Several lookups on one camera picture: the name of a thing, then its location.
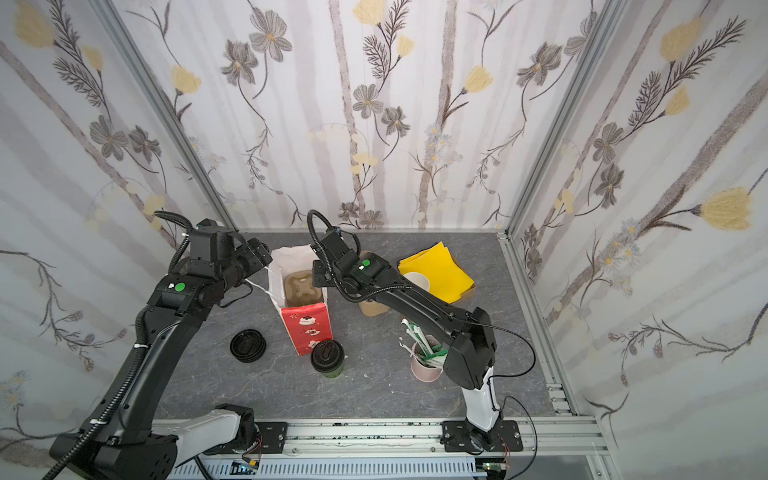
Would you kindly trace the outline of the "black plastic cup lid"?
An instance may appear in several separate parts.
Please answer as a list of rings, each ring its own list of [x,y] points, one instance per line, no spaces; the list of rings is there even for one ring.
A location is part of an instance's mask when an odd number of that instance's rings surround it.
[[[310,361],[314,363],[333,364],[345,360],[345,351],[341,343],[336,340],[324,340],[318,343],[312,350]]]

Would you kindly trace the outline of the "green paper coffee cup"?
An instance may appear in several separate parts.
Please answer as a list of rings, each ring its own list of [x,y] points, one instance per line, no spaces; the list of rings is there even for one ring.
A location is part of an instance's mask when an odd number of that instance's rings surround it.
[[[314,363],[313,367],[317,372],[319,372],[325,378],[334,379],[339,377],[343,372],[344,363],[342,361],[334,362],[333,364],[328,364],[328,365]]]

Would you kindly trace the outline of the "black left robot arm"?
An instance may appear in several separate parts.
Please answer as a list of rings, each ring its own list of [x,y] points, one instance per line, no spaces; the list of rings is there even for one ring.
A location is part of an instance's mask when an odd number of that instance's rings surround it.
[[[70,469],[86,479],[165,479],[180,460],[178,434],[152,430],[158,404],[188,344],[226,292],[267,267],[271,252],[257,238],[211,219],[155,216],[179,225],[185,238],[167,274],[134,321],[135,341],[105,397],[75,433],[49,450],[46,478]]]

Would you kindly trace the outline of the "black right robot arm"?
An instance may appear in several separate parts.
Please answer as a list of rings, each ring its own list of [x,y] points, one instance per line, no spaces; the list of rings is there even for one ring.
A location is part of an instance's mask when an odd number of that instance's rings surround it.
[[[334,287],[347,301],[383,304],[420,327],[447,348],[443,370],[462,388],[466,421],[484,433],[500,422],[493,373],[497,342],[490,317],[481,308],[468,311],[451,305],[406,279],[383,257],[350,247],[345,232],[320,212],[307,213],[315,283]]]

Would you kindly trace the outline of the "single brown pulp cup carrier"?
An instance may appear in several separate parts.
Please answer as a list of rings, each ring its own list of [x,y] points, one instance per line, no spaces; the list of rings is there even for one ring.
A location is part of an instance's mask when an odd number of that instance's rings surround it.
[[[322,288],[313,284],[311,270],[289,274],[284,280],[284,293],[285,306],[288,308],[304,307],[324,301]]]

